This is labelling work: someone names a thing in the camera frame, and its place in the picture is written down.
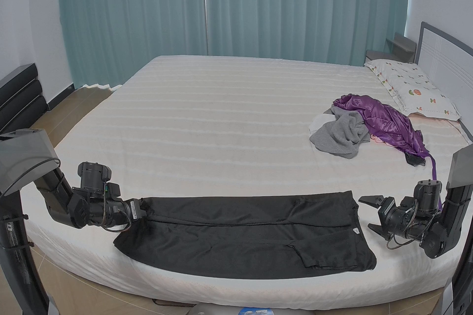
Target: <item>pillow with tulip print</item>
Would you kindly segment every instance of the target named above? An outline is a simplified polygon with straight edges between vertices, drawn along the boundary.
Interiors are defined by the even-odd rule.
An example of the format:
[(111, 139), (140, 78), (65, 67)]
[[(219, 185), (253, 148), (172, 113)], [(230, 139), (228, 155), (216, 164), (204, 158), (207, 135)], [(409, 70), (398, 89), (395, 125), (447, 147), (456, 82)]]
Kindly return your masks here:
[(386, 87), (403, 114), (457, 121), (460, 114), (455, 105), (436, 88), (414, 63), (376, 59), (365, 63)]

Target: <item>black metal post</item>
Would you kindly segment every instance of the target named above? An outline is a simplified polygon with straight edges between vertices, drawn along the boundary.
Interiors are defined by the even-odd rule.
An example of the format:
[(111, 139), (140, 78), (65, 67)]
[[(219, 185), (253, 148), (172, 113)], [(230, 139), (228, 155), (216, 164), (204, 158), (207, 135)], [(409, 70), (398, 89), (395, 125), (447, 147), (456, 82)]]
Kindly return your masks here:
[(20, 191), (0, 201), (0, 265), (23, 315), (47, 315), (49, 297), (31, 255)]

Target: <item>gray cloth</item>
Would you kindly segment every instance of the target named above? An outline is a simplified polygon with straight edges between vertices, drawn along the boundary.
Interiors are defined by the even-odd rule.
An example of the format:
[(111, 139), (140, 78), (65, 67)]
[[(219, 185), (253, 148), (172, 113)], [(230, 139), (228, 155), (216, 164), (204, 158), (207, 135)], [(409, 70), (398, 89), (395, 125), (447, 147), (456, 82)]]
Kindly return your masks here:
[(323, 152), (344, 158), (353, 158), (360, 143), (370, 141), (370, 134), (361, 114), (356, 110), (344, 110), (337, 106), (325, 113), (333, 113), (336, 120), (322, 125), (310, 136), (314, 146)]

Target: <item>baseboard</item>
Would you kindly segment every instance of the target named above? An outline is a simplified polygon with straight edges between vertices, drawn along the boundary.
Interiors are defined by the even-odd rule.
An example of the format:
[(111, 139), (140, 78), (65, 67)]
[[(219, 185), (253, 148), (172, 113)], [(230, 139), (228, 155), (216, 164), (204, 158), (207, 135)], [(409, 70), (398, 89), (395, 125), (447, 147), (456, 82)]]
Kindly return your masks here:
[(64, 100), (69, 94), (74, 92), (74, 84), (71, 84), (66, 89), (64, 89), (60, 94), (54, 97), (51, 101), (48, 102), (48, 110), (53, 110), (57, 104), (59, 104), (62, 100)]

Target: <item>mattress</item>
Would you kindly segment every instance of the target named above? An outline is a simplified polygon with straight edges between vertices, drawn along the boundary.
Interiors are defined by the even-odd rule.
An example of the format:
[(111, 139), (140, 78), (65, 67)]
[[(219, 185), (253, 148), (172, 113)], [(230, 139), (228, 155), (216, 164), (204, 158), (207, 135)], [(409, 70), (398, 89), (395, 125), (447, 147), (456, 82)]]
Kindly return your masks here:
[[(153, 59), (103, 101), (56, 147), (62, 169), (80, 185), (77, 165), (112, 169), (121, 196), (260, 196), (352, 190), (392, 195), (397, 203), (431, 177), (404, 154), (374, 141), (345, 159), (309, 141), (312, 118), (343, 94), (368, 94), (393, 107), (366, 67), (281, 59), (166, 56)], [(458, 124), (411, 116), (446, 183), (452, 154), (467, 146)], [(445, 285), (466, 240), (437, 259), (418, 243), (391, 251), (368, 229), (376, 209), (360, 204), (360, 223), (375, 253), (372, 271), (289, 280), (232, 280), (164, 271), (129, 259), (98, 227), (55, 223), (34, 185), (21, 192), (31, 239), (59, 266), (128, 293), (177, 302), (330, 309), (367, 306)], [(470, 224), (470, 206), (464, 223)]]

